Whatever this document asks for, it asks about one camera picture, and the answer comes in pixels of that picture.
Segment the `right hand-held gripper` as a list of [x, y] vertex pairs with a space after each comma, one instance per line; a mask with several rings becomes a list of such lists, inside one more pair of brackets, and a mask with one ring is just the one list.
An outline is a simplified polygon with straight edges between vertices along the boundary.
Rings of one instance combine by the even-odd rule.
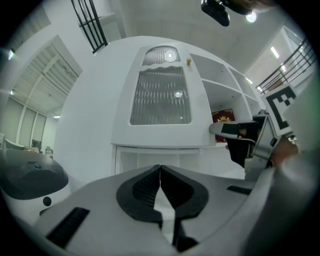
[[210, 133], [226, 138], [231, 160], [244, 168], [245, 180], [256, 181], [263, 170], [272, 167], [272, 151], [282, 137], [293, 134], [284, 113], [296, 97], [293, 87], [283, 84], [261, 97], [265, 109], [254, 115], [253, 120], [216, 122], [209, 126]]

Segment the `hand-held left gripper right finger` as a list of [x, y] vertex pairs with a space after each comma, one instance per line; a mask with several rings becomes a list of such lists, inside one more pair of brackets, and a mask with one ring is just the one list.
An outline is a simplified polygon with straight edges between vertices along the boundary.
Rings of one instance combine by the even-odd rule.
[[255, 182], [160, 167], [161, 187], [175, 209], [184, 255], [243, 256], [250, 227], [238, 217]]

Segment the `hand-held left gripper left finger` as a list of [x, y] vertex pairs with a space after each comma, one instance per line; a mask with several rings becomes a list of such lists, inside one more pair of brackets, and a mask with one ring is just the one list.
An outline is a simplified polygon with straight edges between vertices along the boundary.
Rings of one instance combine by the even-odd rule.
[[173, 256], [154, 209], [158, 165], [86, 184], [38, 219], [35, 230], [71, 256]]

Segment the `person's right hand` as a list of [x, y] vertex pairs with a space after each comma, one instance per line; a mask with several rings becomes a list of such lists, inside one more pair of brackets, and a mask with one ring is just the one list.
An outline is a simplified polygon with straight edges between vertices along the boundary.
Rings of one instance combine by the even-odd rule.
[[273, 167], [278, 167], [285, 159], [298, 154], [298, 147], [288, 138], [282, 137], [270, 155]]

